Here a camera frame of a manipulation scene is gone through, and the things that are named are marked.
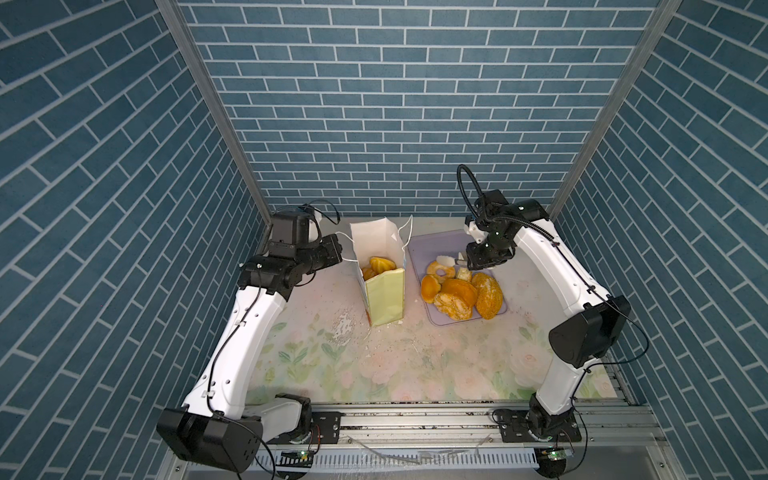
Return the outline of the yellow half-moon bread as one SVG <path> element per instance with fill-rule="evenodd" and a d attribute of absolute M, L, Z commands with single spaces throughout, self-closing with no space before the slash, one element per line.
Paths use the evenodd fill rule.
<path fill-rule="evenodd" d="M 373 256 L 370 258 L 370 268 L 376 275 L 397 269 L 397 264 L 386 257 Z"/>

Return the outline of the large twisted golden bread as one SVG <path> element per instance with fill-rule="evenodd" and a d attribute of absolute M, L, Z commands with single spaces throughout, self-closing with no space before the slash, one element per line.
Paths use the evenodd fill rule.
<path fill-rule="evenodd" d="M 476 300 L 477 290 L 470 282 L 448 279 L 442 284 L 433 305 L 451 319 L 465 321 L 473 316 Z"/>

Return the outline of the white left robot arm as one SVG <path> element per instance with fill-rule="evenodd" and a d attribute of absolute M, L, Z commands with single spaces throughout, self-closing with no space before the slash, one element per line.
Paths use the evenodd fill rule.
<path fill-rule="evenodd" d="M 337 236 L 321 232 L 323 217 L 312 204 L 275 212 L 262 252 L 241 266 L 233 310 L 210 361 L 182 405 L 164 409 L 157 422 L 178 459 L 242 474 L 269 441 L 312 438 L 309 398 L 279 394 L 252 410 L 245 402 L 258 357 L 293 290 L 342 261 Z"/>

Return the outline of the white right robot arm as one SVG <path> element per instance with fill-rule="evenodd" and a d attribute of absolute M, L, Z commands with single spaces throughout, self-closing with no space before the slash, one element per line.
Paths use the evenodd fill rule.
<path fill-rule="evenodd" d="M 512 204 L 500 191 L 470 207 L 465 231 L 468 268 L 492 269 L 525 253 L 554 292 L 564 318 L 548 332 L 553 359 L 526 415 L 533 438 L 549 441 L 574 422 L 573 399 L 587 373 L 618 340 L 631 306 L 613 296 L 576 259 L 535 200 Z"/>

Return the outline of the golden croissant bread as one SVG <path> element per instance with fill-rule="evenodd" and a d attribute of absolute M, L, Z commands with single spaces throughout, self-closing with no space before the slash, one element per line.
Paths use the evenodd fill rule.
<path fill-rule="evenodd" d="M 371 267 L 362 268 L 361 273 L 364 281 L 368 281 L 377 276 L 377 273 Z"/>

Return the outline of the white paper gift bag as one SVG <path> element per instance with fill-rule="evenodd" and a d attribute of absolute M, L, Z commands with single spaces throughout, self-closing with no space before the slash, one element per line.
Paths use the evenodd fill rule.
<path fill-rule="evenodd" d="M 349 234 L 336 234 L 351 242 L 352 255 L 342 256 L 342 261 L 357 268 L 357 281 L 361 288 L 369 324 L 383 326 L 400 321 L 405 315 L 406 247 L 413 231 L 413 217 L 402 226 L 388 218 L 366 222 L 353 222 Z M 397 264 L 397 269 L 387 271 L 364 281 L 361 269 L 370 267 L 373 256 L 386 257 Z"/>

